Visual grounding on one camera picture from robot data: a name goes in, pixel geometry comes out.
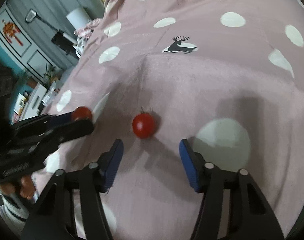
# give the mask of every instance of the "white cabinet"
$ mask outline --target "white cabinet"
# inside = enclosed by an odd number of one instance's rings
[[[0,9],[0,46],[21,69],[27,69],[38,82],[43,81],[46,65],[55,66],[17,23],[6,2]]]

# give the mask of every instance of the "screw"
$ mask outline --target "screw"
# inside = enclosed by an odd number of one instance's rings
[[[97,164],[97,163],[90,163],[90,164],[89,164],[89,168],[90,168],[90,169],[95,169],[96,167],[98,167],[98,164]]]
[[[206,164],[204,164],[204,166],[205,166],[207,169],[213,169],[213,168],[214,168],[214,164],[213,164],[213,163],[206,163]]]
[[[248,171],[245,170],[245,169],[241,169],[239,172],[240,172],[240,174],[243,175],[243,176],[247,176],[247,175],[249,174]]]
[[[59,170],[57,170],[57,171],[55,172],[55,175],[56,175],[56,176],[61,176],[61,175],[63,175],[63,173],[64,173],[64,170],[63,170],[63,169],[59,169]]]

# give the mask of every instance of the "teal wall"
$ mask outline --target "teal wall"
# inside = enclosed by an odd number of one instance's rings
[[[14,74],[19,74],[22,69],[10,58],[9,55],[6,54],[6,52],[3,50],[3,48],[0,46],[0,62],[6,66],[10,67]]]
[[[19,75],[23,70],[10,58],[10,56],[3,50],[3,48],[0,46],[0,62],[2,65],[6,67],[10,67],[13,70],[14,75]],[[17,87],[15,91],[12,92],[12,103],[10,106],[10,111],[9,111],[9,119],[11,120],[11,116],[13,113],[13,108],[14,108],[14,103],[16,101],[16,98],[18,96],[18,93],[23,93],[24,91],[27,91],[31,93],[33,91],[32,88],[30,88],[28,85],[23,85],[20,87]]]

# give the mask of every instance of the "curtain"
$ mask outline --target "curtain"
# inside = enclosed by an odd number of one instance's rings
[[[104,5],[101,0],[7,0],[7,6],[40,49],[63,70],[75,66],[77,59],[65,55],[63,50],[51,42],[55,31],[43,22],[35,19],[30,24],[25,23],[28,10],[31,8],[36,10],[43,19],[72,37],[75,37],[74,27],[66,19],[66,15],[71,11],[84,7],[92,19],[102,18],[104,15]]]

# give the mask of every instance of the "framed picture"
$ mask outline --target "framed picture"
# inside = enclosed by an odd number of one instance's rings
[[[22,33],[6,9],[0,13],[0,33],[19,57],[23,57],[31,46],[29,39]]]

